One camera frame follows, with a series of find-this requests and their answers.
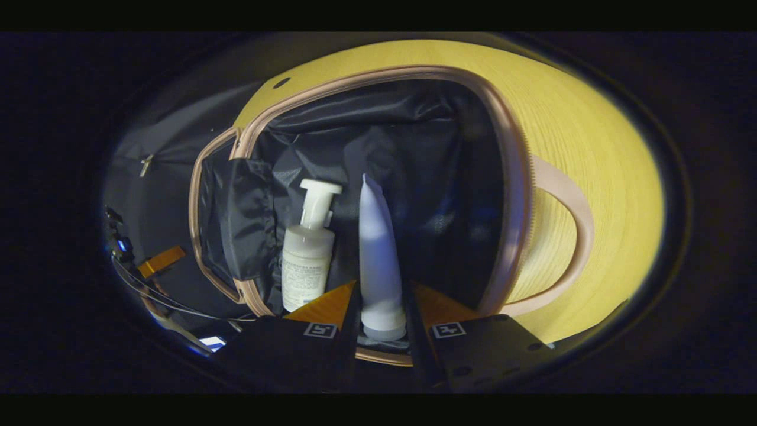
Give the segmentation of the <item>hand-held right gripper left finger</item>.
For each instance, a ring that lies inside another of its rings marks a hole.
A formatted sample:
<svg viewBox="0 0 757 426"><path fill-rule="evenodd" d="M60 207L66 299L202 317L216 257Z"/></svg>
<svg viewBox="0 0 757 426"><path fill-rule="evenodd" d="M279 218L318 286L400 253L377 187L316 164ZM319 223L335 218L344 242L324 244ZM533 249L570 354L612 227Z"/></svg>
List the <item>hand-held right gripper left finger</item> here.
<svg viewBox="0 0 757 426"><path fill-rule="evenodd" d="M351 386L360 328L352 280L286 317L260 317L219 350L246 385L272 393L341 393Z"/></svg>

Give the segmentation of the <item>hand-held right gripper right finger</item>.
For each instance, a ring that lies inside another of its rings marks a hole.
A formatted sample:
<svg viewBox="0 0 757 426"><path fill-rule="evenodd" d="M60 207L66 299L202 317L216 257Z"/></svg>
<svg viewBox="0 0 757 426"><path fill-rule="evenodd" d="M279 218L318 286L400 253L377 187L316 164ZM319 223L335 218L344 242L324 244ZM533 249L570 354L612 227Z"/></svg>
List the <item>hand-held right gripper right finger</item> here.
<svg viewBox="0 0 757 426"><path fill-rule="evenodd" d="M403 307L414 373L428 393L515 391L557 358L516 319L474 312L419 283L403 284Z"/></svg>

